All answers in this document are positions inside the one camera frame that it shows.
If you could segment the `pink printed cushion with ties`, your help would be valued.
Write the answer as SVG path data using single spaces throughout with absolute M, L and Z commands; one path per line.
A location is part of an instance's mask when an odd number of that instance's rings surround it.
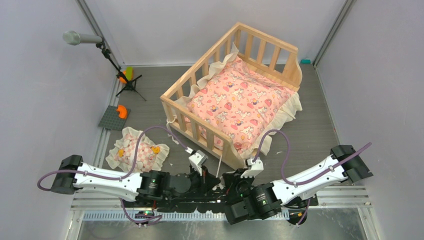
M 219 158 L 232 169 L 244 167 L 256 150 L 267 155 L 272 135 L 264 137 L 265 132 L 280 130 L 303 109 L 297 92 L 249 69 L 238 53 L 233 45 L 223 61 L 212 63 L 208 74 L 190 87 L 188 96 L 175 101 L 230 137 L 229 149 Z

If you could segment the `wooden slatted pet bed frame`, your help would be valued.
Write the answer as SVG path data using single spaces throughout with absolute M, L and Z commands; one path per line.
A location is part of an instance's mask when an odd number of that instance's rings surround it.
M 303 73 L 298 61 L 298 48 L 243 23 L 236 23 L 202 55 L 160 98 L 169 125 L 179 133 L 220 159 L 229 150 L 231 138 L 187 109 L 176 104 L 187 97 L 190 88 L 209 73 L 212 63 L 221 62 L 236 46 L 238 56 L 249 69 L 298 93 Z M 271 134 L 270 129 L 261 138 Z

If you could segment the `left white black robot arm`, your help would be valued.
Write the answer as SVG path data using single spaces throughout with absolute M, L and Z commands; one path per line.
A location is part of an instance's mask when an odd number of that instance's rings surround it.
M 205 166 L 191 167 L 189 173 L 177 175 L 157 170 L 128 174 L 94 167 L 83 162 L 80 155 L 63 159 L 54 176 L 51 192 L 64 195 L 76 191 L 101 193 L 136 202 L 141 207 L 148 207 L 153 201 L 173 200 L 190 194 L 204 197 L 221 182 Z

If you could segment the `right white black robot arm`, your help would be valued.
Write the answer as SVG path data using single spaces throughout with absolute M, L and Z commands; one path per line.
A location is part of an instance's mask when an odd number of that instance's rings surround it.
M 223 174 L 227 221 L 233 225 L 248 220 L 265 220 L 289 205 L 300 204 L 306 208 L 313 196 L 325 187 L 345 181 L 355 183 L 373 176 L 360 157 L 370 146 L 371 143 L 367 143 L 359 150 L 351 145 L 335 146 L 317 165 L 286 179 L 257 186 L 253 181 L 263 171 L 262 164 L 258 169 L 249 167 Z

